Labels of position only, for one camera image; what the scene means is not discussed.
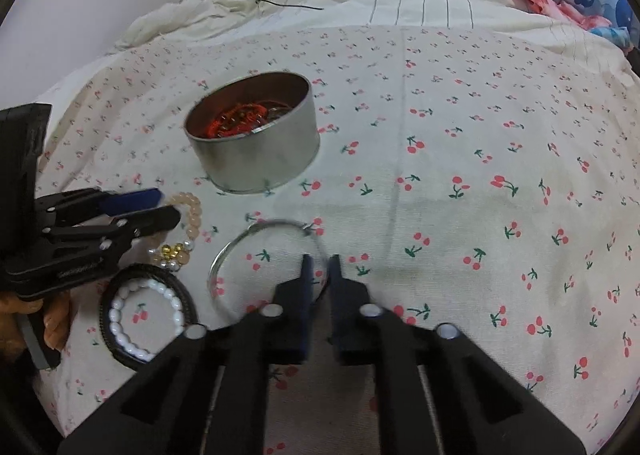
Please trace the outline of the person's left hand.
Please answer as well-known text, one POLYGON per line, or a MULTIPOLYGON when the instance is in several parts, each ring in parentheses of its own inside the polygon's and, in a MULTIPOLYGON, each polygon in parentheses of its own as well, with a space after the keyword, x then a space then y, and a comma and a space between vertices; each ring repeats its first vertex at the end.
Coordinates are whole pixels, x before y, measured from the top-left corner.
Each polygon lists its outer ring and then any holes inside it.
MULTIPOLYGON (((1 357, 15 360, 25 349, 26 342, 15 316, 34 314, 43 306, 42 300, 25 302, 14 293, 1 294, 1 357)), ((43 340, 51 349, 62 351, 70 334, 70 293, 58 293, 47 306, 43 316, 43 340)))

